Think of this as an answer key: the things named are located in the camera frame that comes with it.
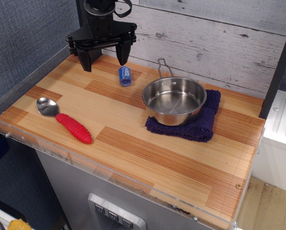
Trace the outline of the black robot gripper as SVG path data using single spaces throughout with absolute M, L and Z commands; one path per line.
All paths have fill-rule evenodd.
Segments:
M 89 9 L 86 11 L 88 23 L 67 35 L 71 54 L 78 56 L 84 71 L 92 72 L 91 50 L 114 46 L 121 66 L 128 61 L 131 46 L 136 42 L 134 23 L 118 22 L 113 19 L 114 9 L 100 11 Z M 124 13 L 116 13 L 120 18 L 131 13 L 131 9 Z

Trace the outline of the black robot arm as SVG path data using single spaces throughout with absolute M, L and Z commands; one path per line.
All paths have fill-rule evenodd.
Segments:
M 124 18 L 131 13 L 132 3 L 124 1 L 129 9 L 116 12 L 116 0 L 83 0 L 80 8 L 80 28 L 67 35 L 70 53 L 77 56 L 84 71 L 91 72 L 92 64 L 102 55 L 102 49 L 115 47 L 120 65 L 128 61 L 131 46 L 136 42 L 135 23 L 118 22 L 113 15 Z

